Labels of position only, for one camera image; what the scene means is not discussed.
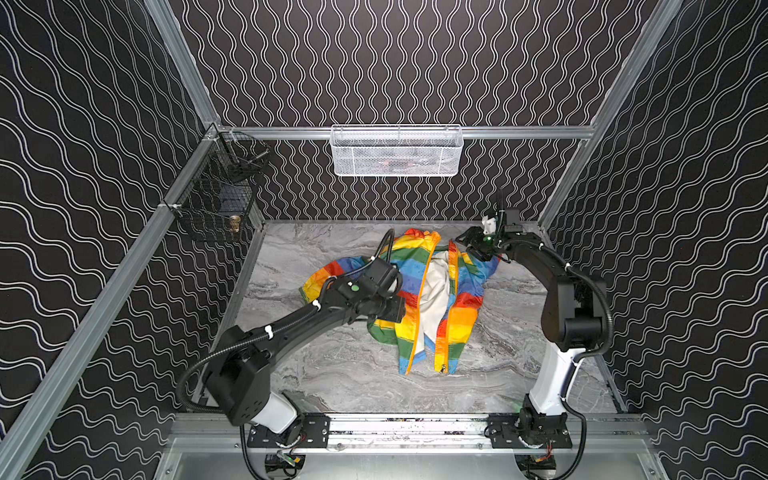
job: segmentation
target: gray marble table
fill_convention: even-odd
[[[437,230],[443,242],[470,224],[271,223],[237,325],[248,330],[303,304],[299,288],[327,263],[370,255],[393,227]],[[545,338],[539,321],[546,289],[522,266],[502,263],[485,284],[485,301],[454,375],[435,372],[432,357],[398,374],[397,352],[376,342],[365,323],[336,328],[285,359],[274,390],[324,412],[517,412],[533,386]],[[615,412],[594,360],[578,373],[571,404],[582,412]]]

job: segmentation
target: black patterned wall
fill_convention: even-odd
[[[0,438],[200,140],[140,0],[0,0]],[[174,225],[25,478],[151,478],[246,245]]]
[[[551,236],[673,480],[768,478],[768,2],[685,2]]]
[[[656,3],[170,0],[233,126],[589,124]]]
[[[497,192],[536,220],[576,140],[466,141],[454,177],[338,177],[327,141],[280,141],[257,203],[280,220],[464,220],[494,206]],[[252,151],[248,140],[233,152]]]
[[[172,226],[24,478],[153,478],[177,378],[210,351],[247,247]]]
[[[197,146],[140,0],[0,0],[0,438]]]

